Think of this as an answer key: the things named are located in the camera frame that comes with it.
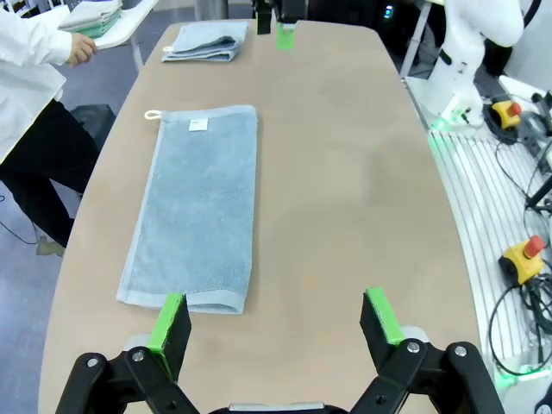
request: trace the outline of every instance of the hand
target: hand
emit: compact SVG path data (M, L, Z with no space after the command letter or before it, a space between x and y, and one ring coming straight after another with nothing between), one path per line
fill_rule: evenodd
M71 36L71 54L66 63L70 66L88 63L92 55L97 52L96 43L90 37L86 37L80 33L71 33Z

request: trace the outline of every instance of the brown tabletop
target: brown tabletop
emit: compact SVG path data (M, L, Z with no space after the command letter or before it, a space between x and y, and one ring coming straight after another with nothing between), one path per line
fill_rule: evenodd
M476 343L467 271L426 134L372 30L301 22L295 47L248 38L230 63L140 72L92 175L60 272L41 373L53 413L75 359L108 358L158 312L115 299L159 122L147 110L252 104L259 117L253 271L241 316L191 314L179 384L207 413L232 402L350 409L375 370L359 326L380 285L434 345ZM140 403L129 413L145 413ZM412 396L404 411L433 412Z

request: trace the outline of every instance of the towel loop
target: towel loop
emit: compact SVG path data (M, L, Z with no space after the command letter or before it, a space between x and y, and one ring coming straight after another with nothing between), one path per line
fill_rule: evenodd
M144 114L144 118L146 118L148 121L152 121L153 119L161 119L161 111L160 110L147 110Z

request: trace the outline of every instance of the white shirt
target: white shirt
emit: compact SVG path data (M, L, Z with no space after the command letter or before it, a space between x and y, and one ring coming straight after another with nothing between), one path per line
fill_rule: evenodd
M71 54L70 33L0 9L0 163L66 79L53 67Z

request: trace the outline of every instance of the folded blue towel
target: folded blue towel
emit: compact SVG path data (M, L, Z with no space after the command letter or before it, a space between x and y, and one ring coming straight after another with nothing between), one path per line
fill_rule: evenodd
M163 112L117 299L243 313L252 263L257 115L252 106Z
M185 24L162 61L214 60L230 62L248 33L247 22L200 22Z

